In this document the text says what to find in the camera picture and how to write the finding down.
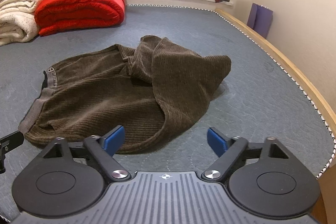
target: red blanket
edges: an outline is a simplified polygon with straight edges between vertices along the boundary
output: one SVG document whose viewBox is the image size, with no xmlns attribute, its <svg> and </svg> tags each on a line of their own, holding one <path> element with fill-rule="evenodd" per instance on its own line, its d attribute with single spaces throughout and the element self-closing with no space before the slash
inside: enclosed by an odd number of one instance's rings
<svg viewBox="0 0 336 224">
<path fill-rule="evenodd" d="M 43 0 L 35 11 L 40 35 L 122 23 L 125 0 Z"/>
</svg>

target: purple folder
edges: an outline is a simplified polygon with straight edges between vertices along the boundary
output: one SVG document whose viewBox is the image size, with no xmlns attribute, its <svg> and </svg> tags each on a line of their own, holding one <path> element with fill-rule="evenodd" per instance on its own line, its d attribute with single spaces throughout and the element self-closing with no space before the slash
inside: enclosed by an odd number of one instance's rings
<svg viewBox="0 0 336 224">
<path fill-rule="evenodd" d="M 247 26 L 266 38 L 273 20 L 273 11 L 261 5 L 252 4 Z"/>
</svg>

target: silver bolt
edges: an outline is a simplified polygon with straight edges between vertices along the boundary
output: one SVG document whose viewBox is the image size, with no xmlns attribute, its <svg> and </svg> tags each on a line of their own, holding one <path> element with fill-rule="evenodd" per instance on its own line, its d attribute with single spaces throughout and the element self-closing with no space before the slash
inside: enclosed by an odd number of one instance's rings
<svg viewBox="0 0 336 224">
<path fill-rule="evenodd" d="M 217 179 L 221 176 L 221 173 L 217 170 L 209 170 L 204 172 L 204 176 L 208 179 Z"/>
<path fill-rule="evenodd" d="M 123 179 L 128 176 L 128 172 L 126 170 L 115 170 L 112 172 L 112 177 L 115 179 Z"/>
</svg>

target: ribbed gray panel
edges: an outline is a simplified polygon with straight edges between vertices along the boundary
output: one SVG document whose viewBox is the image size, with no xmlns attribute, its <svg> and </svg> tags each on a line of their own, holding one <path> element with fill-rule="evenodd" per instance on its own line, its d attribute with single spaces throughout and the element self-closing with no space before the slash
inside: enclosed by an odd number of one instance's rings
<svg viewBox="0 0 336 224">
<path fill-rule="evenodd" d="M 200 180 L 195 172 L 138 172 L 127 182 L 111 184 L 92 208 L 63 219 L 22 213 L 14 224 L 262 224 L 316 223 L 309 216 L 267 220 L 235 205 L 221 184 Z"/>
</svg>

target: crosshair logo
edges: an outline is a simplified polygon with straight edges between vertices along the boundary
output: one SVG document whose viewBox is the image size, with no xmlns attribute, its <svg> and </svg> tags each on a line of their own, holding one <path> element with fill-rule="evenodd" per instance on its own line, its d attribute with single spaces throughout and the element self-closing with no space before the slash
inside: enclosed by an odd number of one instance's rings
<svg viewBox="0 0 336 224">
<path fill-rule="evenodd" d="M 170 179 L 172 176 L 171 175 L 168 175 L 168 174 L 164 174 L 161 176 L 161 178 L 167 180 L 167 179 Z"/>
</svg>

